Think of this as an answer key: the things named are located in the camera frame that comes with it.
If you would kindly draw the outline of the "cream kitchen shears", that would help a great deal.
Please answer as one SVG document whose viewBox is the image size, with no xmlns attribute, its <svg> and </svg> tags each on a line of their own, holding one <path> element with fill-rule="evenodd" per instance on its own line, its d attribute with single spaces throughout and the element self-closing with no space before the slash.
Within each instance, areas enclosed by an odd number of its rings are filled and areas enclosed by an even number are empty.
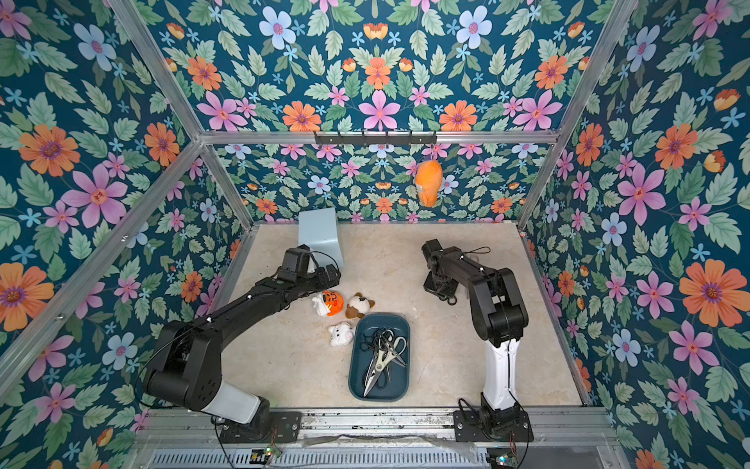
<svg viewBox="0 0 750 469">
<path fill-rule="evenodd" d="M 399 367 L 406 367 L 406 360 L 402 354 L 408 347 L 403 336 L 396 336 L 392 330 L 385 330 L 373 339 L 374 355 L 364 380 L 363 397 L 367 397 L 378 385 L 381 375 L 386 372 L 391 363 Z"/>
</svg>

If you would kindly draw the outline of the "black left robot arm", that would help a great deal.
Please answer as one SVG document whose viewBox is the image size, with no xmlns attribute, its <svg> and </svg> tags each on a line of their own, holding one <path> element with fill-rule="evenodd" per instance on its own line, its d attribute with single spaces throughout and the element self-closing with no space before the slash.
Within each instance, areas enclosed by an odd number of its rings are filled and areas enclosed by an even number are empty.
<svg viewBox="0 0 750 469">
<path fill-rule="evenodd" d="M 170 322 L 162 328 L 154 355 L 146 364 L 145 393 L 193 412 L 251 423 L 261 412 L 262 398 L 224 379 L 224 349 L 261 320 L 300 298 L 339 285 L 340 279 L 341 273 L 333 265 L 312 273 L 280 269 L 210 315 L 191 322 Z"/>
</svg>

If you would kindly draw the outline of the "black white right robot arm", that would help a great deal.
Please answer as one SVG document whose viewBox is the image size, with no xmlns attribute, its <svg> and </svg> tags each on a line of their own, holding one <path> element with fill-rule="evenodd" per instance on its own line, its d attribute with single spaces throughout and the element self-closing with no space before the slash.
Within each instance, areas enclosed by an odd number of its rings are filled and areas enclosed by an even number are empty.
<svg viewBox="0 0 750 469">
<path fill-rule="evenodd" d="M 468 293 L 475 332 L 486 346 L 486 378 L 480 407 L 459 402 L 462 423 L 472 425 L 490 441 L 533 440 L 529 414 L 516 392 L 516 363 L 529 313 L 514 273 L 494 269 L 470 258 L 458 247 L 428 240 L 421 247 L 429 273 L 423 287 L 454 305 L 456 291 Z"/>
</svg>

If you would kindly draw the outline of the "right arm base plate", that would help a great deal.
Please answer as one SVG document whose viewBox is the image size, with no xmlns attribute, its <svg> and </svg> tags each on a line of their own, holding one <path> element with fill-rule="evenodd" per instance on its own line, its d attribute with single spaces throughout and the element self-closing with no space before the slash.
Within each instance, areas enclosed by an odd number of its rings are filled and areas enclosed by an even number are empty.
<svg viewBox="0 0 750 469">
<path fill-rule="evenodd" d="M 455 410 L 452 417 L 457 442 L 525 444 L 534 441 L 529 414 L 519 406 L 490 414 Z"/>
</svg>

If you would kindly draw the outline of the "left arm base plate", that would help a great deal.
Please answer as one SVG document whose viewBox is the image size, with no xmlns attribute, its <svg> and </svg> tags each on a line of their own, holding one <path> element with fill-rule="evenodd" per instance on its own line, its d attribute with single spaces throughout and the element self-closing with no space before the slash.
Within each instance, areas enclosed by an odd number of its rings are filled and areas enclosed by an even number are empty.
<svg viewBox="0 0 750 469">
<path fill-rule="evenodd" d="M 248 424 L 227 421 L 221 425 L 219 441 L 225 445 L 295 443 L 301 430 L 301 412 L 260 412 Z"/>
</svg>

